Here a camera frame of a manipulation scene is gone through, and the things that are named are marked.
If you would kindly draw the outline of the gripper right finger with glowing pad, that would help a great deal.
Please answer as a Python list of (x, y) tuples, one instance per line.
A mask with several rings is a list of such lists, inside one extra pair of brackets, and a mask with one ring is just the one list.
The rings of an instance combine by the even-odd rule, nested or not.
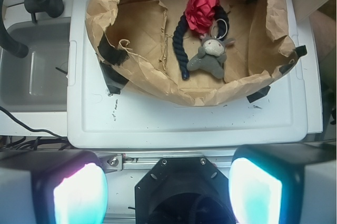
[(229, 195), (239, 223), (336, 223), (336, 144), (247, 144)]

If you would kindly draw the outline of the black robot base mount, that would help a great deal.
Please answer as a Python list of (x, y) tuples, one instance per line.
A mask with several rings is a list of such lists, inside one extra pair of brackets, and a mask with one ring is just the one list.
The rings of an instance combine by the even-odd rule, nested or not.
[(136, 223), (236, 223), (229, 180), (205, 157), (162, 158), (135, 186)]

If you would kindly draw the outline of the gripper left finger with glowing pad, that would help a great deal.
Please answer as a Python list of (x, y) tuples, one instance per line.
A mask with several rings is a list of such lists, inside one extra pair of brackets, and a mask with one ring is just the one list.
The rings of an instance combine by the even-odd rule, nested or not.
[(1, 151), (1, 223), (102, 223), (107, 203), (91, 151)]

